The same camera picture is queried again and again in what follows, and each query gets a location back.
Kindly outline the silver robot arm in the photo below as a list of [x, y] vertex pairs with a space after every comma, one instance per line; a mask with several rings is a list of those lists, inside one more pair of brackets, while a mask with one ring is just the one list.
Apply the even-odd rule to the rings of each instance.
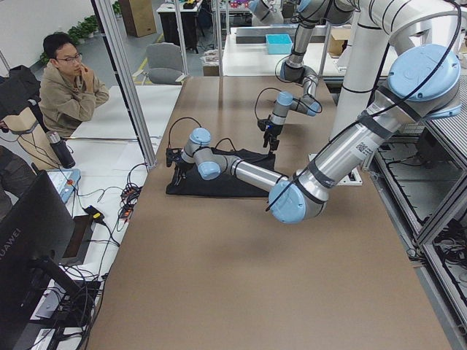
[[304, 55], [312, 37], [312, 32], [320, 20], [340, 26], [352, 15], [348, 5], [339, 5], [337, 1], [301, 1], [298, 6], [298, 27], [294, 36], [291, 53], [281, 65], [280, 77], [286, 82], [296, 82], [304, 89], [300, 98], [287, 91], [279, 92], [272, 113], [266, 119], [258, 120], [258, 127], [263, 131], [263, 146], [270, 152], [277, 149], [278, 135], [282, 132], [285, 119], [290, 110], [314, 117], [323, 108], [314, 98], [318, 83], [317, 73], [304, 65]]
[[349, 125], [334, 123], [333, 137], [291, 178], [234, 155], [215, 154], [207, 129], [192, 131], [186, 145], [167, 149], [166, 164], [182, 179], [195, 168], [204, 180], [229, 174], [269, 194], [268, 210], [284, 223], [318, 216], [329, 191], [402, 125], [454, 117], [460, 113], [460, 64], [456, 41], [466, 19], [454, 1], [302, 1], [291, 54], [282, 66], [288, 81], [308, 82], [312, 70], [303, 56], [320, 20], [342, 24], [359, 12], [369, 25], [355, 34], [347, 78], [363, 74], [363, 54], [371, 40], [387, 42], [398, 56], [374, 101]]

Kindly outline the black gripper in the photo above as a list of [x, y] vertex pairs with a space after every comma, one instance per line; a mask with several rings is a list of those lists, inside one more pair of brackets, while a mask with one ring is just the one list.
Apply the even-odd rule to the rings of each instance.
[[188, 164], [182, 159], [182, 148], [174, 148], [171, 156], [174, 168], [174, 182], [181, 182], [186, 178]]
[[283, 125], [276, 125], [271, 122], [263, 122], [261, 124], [261, 130], [264, 132], [263, 145], [264, 146], [278, 146], [279, 140], [278, 135], [281, 134]]

